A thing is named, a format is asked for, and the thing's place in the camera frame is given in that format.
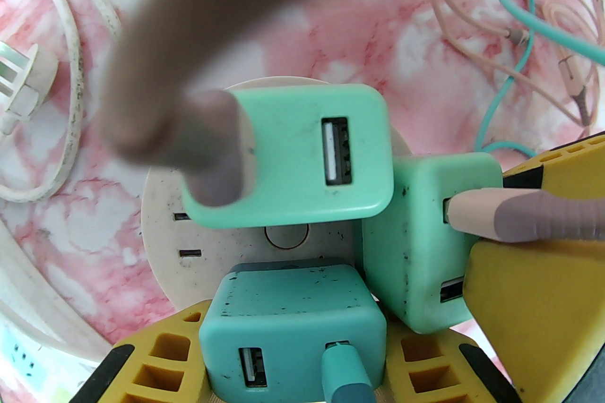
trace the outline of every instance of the teal cable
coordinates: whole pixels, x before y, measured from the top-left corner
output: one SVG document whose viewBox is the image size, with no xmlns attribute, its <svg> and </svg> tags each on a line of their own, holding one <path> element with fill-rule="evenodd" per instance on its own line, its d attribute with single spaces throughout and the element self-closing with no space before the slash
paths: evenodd
<svg viewBox="0 0 605 403">
<path fill-rule="evenodd" d="M 528 0 L 528 3 L 529 3 L 529 11 L 531 12 L 531 14 L 535 15 L 536 14 L 536 0 Z M 519 59 L 519 62 L 517 62 L 516 66 L 514 68 L 515 72 L 521 72 L 521 70 L 523 69 L 525 64 L 527 64 L 527 60 L 529 59 L 529 55 L 531 54 L 531 49 L 533 46 L 534 46 L 534 31 L 530 30 L 529 38 L 527 40 L 527 45 L 525 46 L 525 52 L 523 53 L 523 56 L 521 56 L 521 58 Z M 536 152 L 534 152 L 530 148 L 527 148 L 527 146 L 523 146 L 522 144 L 519 144 L 516 142 L 511 142 L 511 141 L 498 141 L 498 142 L 488 144 L 487 146 L 483 146 L 485 137 L 487 135 L 488 127 L 490 126 L 493 115 L 495 114 L 496 109 L 498 109 L 498 106 L 502 102 L 502 99 L 504 99 L 504 96 L 507 94 L 507 92 L 512 87 L 512 84 L 514 83 L 514 81 L 515 81 L 515 78 L 512 76 L 509 76 L 506 79 L 506 81 L 504 82 L 504 84 L 502 84 L 502 87 L 500 88 L 500 90 L 498 91 L 498 93 L 495 95 L 492 102 L 490 103 L 490 107 L 488 107 L 487 111 L 485 112 L 485 116 L 482 119 L 481 124 L 479 125 L 477 137 L 475 138 L 475 151 L 476 152 L 490 153 L 492 151 L 499 150 L 499 149 L 512 149 L 512 150 L 518 151 L 520 153 L 523 153 L 528 157 L 534 157 L 536 155 Z"/>
<path fill-rule="evenodd" d="M 528 12 L 517 6 L 512 0 L 499 1 L 513 17 L 527 25 L 530 29 L 546 36 L 550 40 L 553 40 L 553 42 L 561 44 L 563 47 L 567 47 L 570 51 L 579 53 L 602 66 L 605 65 L 605 49 L 546 23 L 544 20 L 536 17 L 535 9 L 530 9 Z"/>
</svg>

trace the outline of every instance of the table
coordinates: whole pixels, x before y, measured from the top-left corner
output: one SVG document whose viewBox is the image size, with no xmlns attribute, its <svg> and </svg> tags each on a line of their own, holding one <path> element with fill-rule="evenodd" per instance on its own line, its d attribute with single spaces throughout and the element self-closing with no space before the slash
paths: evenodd
<svg viewBox="0 0 605 403">
<path fill-rule="evenodd" d="M 110 36 L 90 0 L 69 0 L 86 71 L 86 121 L 76 167 L 59 194 L 37 204 L 0 202 L 0 217 L 51 284 L 112 343 L 172 314 L 147 263 L 140 230 L 146 170 L 112 157 L 95 132 L 100 68 Z M 127 25 L 140 0 L 112 0 Z M 478 15 L 506 14 L 497 0 L 463 0 Z M 50 102 L 0 148 L 0 179 L 15 187 L 39 183 L 58 161 L 69 100 L 62 29 L 49 0 L 2 0 L 0 39 L 18 49 L 39 43 L 61 60 Z M 476 51 L 505 61 L 508 45 L 452 20 Z M 536 42 L 529 73 L 562 96 L 553 51 Z M 415 153 L 472 150 L 499 80 L 486 79 L 440 36 L 428 0 L 298 0 L 200 75 L 226 87 L 267 75 L 300 75 L 333 83 L 363 82 L 387 99 L 393 125 Z M 546 149 L 577 137 L 570 124 L 530 92 L 516 88 L 495 116 L 489 136 Z M 521 161 L 499 153 L 504 167 Z M 473 321 L 457 328 L 486 343 Z M 7 377 L 5 403 L 29 403 Z"/>
</svg>

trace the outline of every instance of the cable connector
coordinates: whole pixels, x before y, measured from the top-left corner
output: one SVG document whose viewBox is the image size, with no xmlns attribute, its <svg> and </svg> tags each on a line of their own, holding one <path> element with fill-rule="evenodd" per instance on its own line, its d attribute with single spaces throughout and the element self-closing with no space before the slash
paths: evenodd
<svg viewBox="0 0 605 403">
<path fill-rule="evenodd" d="M 529 32 L 525 29 L 506 29 L 508 30 L 508 40 L 513 45 L 527 45 L 529 42 Z"/>
<path fill-rule="evenodd" d="M 34 44 L 26 54 L 0 42 L 0 137 L 32 118 L 47 98 L 59 61 Z"/>
</svg>

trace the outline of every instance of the round button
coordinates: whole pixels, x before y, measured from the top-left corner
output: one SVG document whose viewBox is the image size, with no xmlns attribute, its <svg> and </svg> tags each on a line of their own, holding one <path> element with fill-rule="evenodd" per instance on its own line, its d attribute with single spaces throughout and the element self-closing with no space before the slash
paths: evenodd
<svg viewBox="0 0 605 403">
<path fill-rule="evenodd" d="M 292 250 L 307 239 L 309 224 L 266 226 L 265 235 L 271 245 L 282 250 Z"/>
</svg>

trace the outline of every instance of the round power strip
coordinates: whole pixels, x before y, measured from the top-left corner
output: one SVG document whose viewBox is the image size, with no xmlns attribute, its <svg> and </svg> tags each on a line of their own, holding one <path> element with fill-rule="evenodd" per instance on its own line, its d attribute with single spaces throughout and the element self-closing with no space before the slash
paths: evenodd
<svg viewBox="0 0 605 403">
<path fill-rule="evenodd" d="M 324 84 L 306 77 L 265 77 L 231 88 Z M 394 155 L 408 155 L 391 129 Z M 212 299 L 221 280 L 239 263 L 337 257 L 354 264 L 361 234 L 353 220 L 235 230 L 211 230 L 194 223 L 183 209 L 182 176 L 151 168 L 143 191 L 143 243 L 160 287 L 177 310 Z"/>
</svg>

